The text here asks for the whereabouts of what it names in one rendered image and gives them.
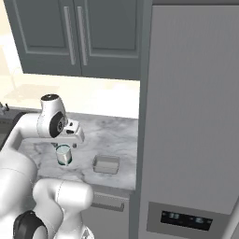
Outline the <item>grey drawer front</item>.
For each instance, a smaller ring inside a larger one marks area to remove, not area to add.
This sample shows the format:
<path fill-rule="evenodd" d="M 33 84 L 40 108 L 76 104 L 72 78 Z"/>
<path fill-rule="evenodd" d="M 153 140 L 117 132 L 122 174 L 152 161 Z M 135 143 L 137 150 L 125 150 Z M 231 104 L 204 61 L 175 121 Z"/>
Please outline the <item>grey drawer front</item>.
<path fill-rule="evenodd" d="M 123 212 L 90 207 L 82 212 L 84 223 L 91 229 L 95 239 L 129 239 L 129 199 L 95 192 L 93 203 L 120 206 Z"/>

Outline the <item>grey tap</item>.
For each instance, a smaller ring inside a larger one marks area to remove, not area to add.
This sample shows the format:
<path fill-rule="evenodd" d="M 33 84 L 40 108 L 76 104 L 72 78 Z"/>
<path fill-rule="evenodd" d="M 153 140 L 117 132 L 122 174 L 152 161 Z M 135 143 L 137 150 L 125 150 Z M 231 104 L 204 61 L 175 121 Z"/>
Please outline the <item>grey tap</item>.
<path fill-rule="evenodd" d="M 4 115 L 6 111 L 9 111 L 8 105 L 0 102 L 0 115 Z"/>

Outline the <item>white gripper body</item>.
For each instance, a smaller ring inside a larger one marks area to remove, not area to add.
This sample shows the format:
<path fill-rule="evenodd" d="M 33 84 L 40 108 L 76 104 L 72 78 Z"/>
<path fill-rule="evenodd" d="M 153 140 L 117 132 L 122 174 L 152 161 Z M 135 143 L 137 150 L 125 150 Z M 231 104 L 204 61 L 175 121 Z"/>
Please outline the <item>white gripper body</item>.
<path fill-rule="evenodd" d="M 73 128 L 70 127 L 64 127 L 61 132 L 57 131 L 56 129 L 53 129 L 50 132 L 51 140 L 53 143 L 65 143 L 65 144 L 71 144 L 71 143 L 83 143 L 85 140 L 85 135 L 83 133 L 83 130 L 81 127 Z"/>

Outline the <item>grey rectangular tray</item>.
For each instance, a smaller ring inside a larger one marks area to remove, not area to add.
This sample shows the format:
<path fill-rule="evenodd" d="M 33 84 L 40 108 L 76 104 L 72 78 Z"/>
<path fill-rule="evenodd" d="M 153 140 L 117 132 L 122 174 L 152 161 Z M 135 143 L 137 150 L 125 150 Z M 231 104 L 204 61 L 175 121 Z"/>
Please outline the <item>grey rectangular tray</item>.
<path fill-rule="evenodd" d="M 115 156 L 96 155 L 92 162 L 95 173 L 115 175 L 120 167 L 120 158 Z"/>

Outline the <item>grey mug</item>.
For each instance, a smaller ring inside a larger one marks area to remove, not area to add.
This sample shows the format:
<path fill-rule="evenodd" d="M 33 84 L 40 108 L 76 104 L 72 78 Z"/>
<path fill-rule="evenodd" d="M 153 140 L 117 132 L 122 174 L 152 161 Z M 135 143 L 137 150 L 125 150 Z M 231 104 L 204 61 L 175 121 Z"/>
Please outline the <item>grey mug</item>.
<path fill-rule="evenodd" d="M 56 147 L 56 156 L 60 165 L 68 166 L 72 162 L 71 148 L 66 144 Z"/>

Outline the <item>grey fridge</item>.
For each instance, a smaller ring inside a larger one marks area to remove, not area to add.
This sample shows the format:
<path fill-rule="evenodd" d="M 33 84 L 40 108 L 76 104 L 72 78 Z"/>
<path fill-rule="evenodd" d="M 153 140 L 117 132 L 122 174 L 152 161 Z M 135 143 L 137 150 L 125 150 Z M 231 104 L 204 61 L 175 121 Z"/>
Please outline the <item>grey fridge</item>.
<path fill-rule="evenodd" d="M 239 6 L 154 6 L 139 239 L 236 239 Z"/>

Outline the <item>grey cupboard door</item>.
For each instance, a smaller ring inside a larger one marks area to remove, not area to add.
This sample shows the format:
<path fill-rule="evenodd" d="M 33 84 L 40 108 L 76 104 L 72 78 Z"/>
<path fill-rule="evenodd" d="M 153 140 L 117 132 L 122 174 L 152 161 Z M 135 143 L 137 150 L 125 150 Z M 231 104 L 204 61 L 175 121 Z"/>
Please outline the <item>grey cupboard door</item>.
<path fill-rule="evenodd" d="M 79 77 L 73 0 L 4 0 L 24 74 Z M 70 61 L 63 7 L 69 7 L 76 64 Z"/>
<path fill-rule="evenodd" d="M 143 0 L 74 0 L 82 75 L 138 80 Z M 88 65 L 82 61 L 77 7 L 83 8 Z"/>

